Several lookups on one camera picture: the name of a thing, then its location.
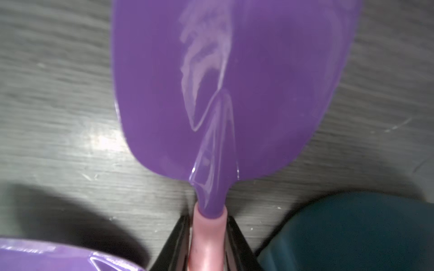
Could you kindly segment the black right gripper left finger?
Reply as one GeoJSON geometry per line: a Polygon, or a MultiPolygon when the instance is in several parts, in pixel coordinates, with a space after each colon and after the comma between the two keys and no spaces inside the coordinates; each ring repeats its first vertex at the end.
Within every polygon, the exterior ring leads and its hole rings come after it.
{"type": "Polygon", "coordinates": [[[190,218],[181,216],[150,271],[186,271],[190,242],[190,218]]]}

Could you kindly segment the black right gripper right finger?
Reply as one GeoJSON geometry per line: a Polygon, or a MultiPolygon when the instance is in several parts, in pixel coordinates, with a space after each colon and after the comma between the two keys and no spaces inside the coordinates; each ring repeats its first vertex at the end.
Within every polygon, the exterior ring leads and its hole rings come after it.
{"type": "Polygon", "coordinates": [[[236,220],[228,216],[225,240],[226,271],[262,271],[236,220]]]}

